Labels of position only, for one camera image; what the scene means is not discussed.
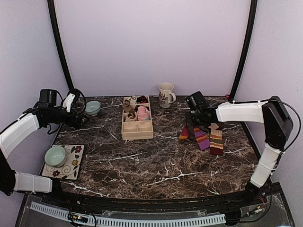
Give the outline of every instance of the purple sock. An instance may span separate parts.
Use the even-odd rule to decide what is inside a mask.
[[[210,141],[207,138],[207,134],[203,132],[201,129],[199,129],[198,126],[194,127],[195,137],[199,144],[199,147],[201,150],[204,150],[206,148],[210,147]]]

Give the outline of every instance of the wooden compartment box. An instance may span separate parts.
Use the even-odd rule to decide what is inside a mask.
[[[152,112],[151,112],[151,103],[150,98],[145,96],[148,100],[148,103],[136,103],[131,106],[135,108],[138,106],[149,107],[150,110],[150,120],[149,121],[135,121],[135,122],[125,122],[126,116],[128,113],[125,113],[123,110],[122,113],[122,139],[123,140],[143,140],[143,139],[153,139],[153,127],[152,127]],[[130,100],[131,97],[124,97],[123,103],[125,100]]]

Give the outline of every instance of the floral coaster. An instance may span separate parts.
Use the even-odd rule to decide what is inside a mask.
[[[61,146],[65,149],[66,161],[60,168],[55,168],[45,163],[41,175],[58,179],[76,180],[79,174],[84,145],[54,144],[53,147],[55,146]]]

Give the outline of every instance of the flower pattern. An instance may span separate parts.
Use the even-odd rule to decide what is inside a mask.
[[[58,170],[53,172],[53,176],[59,176],[60,172]]]
[[[80,153],[81,150],[82,150],[81,146],[76,146],[75,153]]]
[[[76,166],[78,164],[78,160],[73,160],[72,165]]]

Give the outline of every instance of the small bowl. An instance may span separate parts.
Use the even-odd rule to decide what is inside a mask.
[[[91,101],[86,104],[85,113],[91,116],[96,116],[101,108],[101,104],[98,101]]]
[[[59,168],[65,163],[66,151],[60,146],[52,147],[45,154],[44,160],[49,166]]]

